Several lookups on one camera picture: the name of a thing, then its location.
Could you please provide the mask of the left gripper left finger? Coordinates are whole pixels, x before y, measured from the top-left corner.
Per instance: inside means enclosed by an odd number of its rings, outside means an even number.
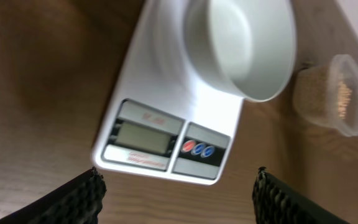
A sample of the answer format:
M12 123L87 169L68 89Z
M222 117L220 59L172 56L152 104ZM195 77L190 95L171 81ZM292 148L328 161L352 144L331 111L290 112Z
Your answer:
M106 184L95 167L0 219L0 224L98 224Z

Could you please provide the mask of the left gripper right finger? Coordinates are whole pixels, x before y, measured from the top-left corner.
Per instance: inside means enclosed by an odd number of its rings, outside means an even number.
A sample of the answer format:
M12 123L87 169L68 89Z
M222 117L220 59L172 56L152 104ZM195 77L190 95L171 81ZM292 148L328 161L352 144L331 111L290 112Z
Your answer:
M259 167L252 202L257 224L348 224Z

